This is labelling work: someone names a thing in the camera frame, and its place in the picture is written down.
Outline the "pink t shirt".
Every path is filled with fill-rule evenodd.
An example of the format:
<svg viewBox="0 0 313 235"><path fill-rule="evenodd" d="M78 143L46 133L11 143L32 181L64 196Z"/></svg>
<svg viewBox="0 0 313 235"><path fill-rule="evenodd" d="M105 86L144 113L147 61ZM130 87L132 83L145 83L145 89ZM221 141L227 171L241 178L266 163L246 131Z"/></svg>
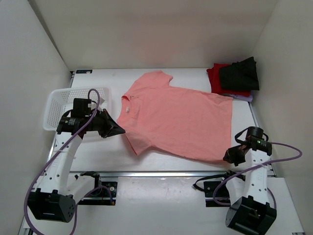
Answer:
<svg viewBox="0 0 313 235"><path fill-rule="evenodd" d="M231 146L233 99L173 87L172 76L143 74L121 98L118 124L140 155L155 149L207 163L221 162Z"/></svg>

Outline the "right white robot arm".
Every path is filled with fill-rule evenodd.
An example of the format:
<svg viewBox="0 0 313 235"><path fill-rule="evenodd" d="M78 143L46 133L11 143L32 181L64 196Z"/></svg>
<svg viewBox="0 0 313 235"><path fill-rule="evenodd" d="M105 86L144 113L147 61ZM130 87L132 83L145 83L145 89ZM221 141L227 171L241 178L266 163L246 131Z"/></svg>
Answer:
<svg viewBox="0 0 313 235"><path fill-rule="evenodd" d="M223 160L238 166L248 164L242 173L227 171L225 174L201 178L203 187L193 188L207 192L207 203L227 206L225 224L244 235L264 235L277 218L276 206L271 206L267 187L266 162L272 155L272 145L263 129L248 127L235 135L237 146L227 149Z"/></svg>

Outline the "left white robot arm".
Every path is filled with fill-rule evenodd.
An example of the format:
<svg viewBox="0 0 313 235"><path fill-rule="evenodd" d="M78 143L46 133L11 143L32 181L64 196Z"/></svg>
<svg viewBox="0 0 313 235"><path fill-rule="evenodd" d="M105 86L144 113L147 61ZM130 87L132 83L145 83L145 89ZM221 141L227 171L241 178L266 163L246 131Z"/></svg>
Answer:
<svg viewBox="0 0 313 235"><path fill-rule="evenodd" d="M84 197L101 192L102 182L95 171L85 171L76 175L73 183L67 183L76 151L87 132L97 132L104 139L125 133L108 111L100 111L97 104L91 99L75 98L72 109L62 115L56 129L57 140L61 142L54 147L56 158L35 181L27 198L26 207L37 220L68 223Z"/></svg>

